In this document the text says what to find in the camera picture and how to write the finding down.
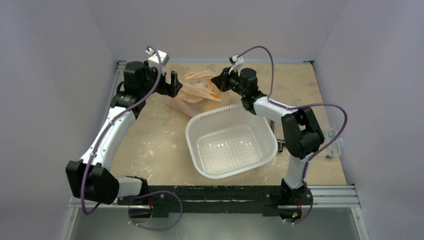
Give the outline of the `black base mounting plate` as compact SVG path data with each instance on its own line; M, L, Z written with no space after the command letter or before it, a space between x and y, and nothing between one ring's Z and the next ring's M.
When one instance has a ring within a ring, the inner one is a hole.
M122 197L122 206L146 207L154 218L170 213L260 214L282 219L301 218L313 201L311 190L290 190L283 185L151 185L141 198Z

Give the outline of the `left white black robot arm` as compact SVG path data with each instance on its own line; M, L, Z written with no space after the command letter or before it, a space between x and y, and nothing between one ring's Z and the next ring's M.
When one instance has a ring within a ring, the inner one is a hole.
M79 160L69 161L65 168L72 195L81 202L109 205L125 197L138 205L148 201L149 191L144 187L146 179L113 176L110 172L112 161L147 98L153 93L174 98L183 87L176 71L167 73L164 67L147 61L127 62L118 75L121 81L98 135Z

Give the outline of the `aluminium rail frame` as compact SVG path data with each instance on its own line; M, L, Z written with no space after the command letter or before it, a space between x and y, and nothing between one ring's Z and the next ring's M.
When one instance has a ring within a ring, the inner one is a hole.
M179 81L185 71L170 65ZM230 91L231 105L241 104ZM192 117L166 105L167 95L155 93L146 101L136 122L128 129L110 172L116 178L139 177L149 186L278 186L290 161L285 152L284 168L272 161L252 170L209 179L194 167L185 130ZM314 113L323 133L327 120ZM170 213L153 217L145 206L130 208L82 202L72 197L63 238L66 240L357 240L366 239L361 205L352 185L309 186L313 196L300 218L261 214Z

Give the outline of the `yellow fake fruit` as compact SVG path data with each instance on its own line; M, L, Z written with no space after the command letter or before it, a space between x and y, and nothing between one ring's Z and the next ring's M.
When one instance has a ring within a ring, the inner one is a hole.
M211 103L207 103L207 104L205 104L203 106L203 111L204 112L207 112L207 111L211 111L211 110L217 109L219 107L220 107L219 104L216 104L216 103L211 102Z

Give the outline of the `orange translucent plastic bag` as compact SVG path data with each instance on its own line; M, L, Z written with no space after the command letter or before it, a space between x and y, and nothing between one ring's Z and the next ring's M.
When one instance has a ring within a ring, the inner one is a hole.
M203 107L208 103L219 104L218 108L228 106L231 95L228 91L219 91L211 82L215 76L211 70L185 74L184 79L180 81L183 84L182 89L176 97L168 98L166 104L190 118L204 113Z

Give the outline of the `clear plastic screw box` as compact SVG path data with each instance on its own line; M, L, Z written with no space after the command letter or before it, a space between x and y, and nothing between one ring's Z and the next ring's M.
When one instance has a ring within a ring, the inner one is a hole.
M335 128L335 121L331 107L325 106L324 108L329 122L329 126L322 129L324 134L324 144L326 145L331 140L334 141L323 151L323 153L327 159L338 158L342 154L342 140L339 137L335 139L338 130Z

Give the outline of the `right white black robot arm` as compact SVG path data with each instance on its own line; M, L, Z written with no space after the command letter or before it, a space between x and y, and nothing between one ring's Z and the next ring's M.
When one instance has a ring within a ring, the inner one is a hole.
M300 198L306 189L310 157L319 151L325 137L310 107L298 108L272 101L259 90L257 72L244 68L241 72L223 69L211 82L221 91L233 91L241 97L243 108L251 114L280 121L283 140L290 154L285 177L281 182L282 200L288 204Z

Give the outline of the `white plastic basket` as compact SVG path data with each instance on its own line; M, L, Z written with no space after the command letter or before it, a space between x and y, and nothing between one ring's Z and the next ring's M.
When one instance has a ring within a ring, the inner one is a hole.
M213 180L261 167L278 153L267 119L245 111L239 103L193 116L185 138L195 169Z

